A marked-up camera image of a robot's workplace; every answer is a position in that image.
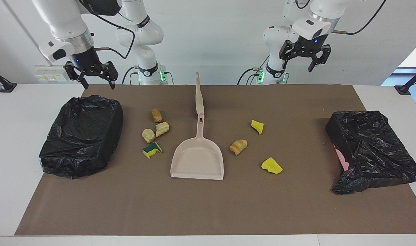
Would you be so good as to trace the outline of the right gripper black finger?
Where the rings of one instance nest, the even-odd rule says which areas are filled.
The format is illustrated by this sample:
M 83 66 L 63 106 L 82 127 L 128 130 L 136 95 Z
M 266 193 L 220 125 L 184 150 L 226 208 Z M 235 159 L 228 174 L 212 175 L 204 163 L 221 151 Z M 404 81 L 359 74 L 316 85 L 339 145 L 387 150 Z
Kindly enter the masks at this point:
M 85 71 L 81 70 L 80 74 L 76 73 L 76 67 L 74 66 L 74 64 L 72 62 L 66 62 L 66 64 L 64 65 L 64 69 L 67 73 L 67 75 L 69 76 L 69 79 L 72 81 L 77 81 L 78 83 L 80 83 L 83 88 L 85 90 L 88 89 L 88 83 L 86 81 L 86 79 L 84 78 L 85 76 Z
M 115 81 L 118 78 L 118 72 L 111 61 L 102 64 L 102 78 L 108 81 L 112 90 L 115 89 Z

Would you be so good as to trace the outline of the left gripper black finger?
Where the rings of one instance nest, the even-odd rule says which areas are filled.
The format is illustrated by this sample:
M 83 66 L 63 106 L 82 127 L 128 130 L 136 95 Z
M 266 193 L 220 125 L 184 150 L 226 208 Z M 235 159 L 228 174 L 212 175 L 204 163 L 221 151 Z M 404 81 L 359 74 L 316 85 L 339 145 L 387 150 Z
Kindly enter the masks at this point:
M 332 49 L 329 44 L 323 45 L 318 51 L 310 51 L 310 57 L 312 59 L 312 62 L 308 67 L 308 72 L 311 73 L 317 65 L 325 64 L 331 52 Z
M 285 40 L 283 46 L 279 51 L 279 58 L 282 60 L 283 64 L 286 64 L 289 60 L 295 57 L 294 46 L 294 42 L 291 42 L 290 40 Z

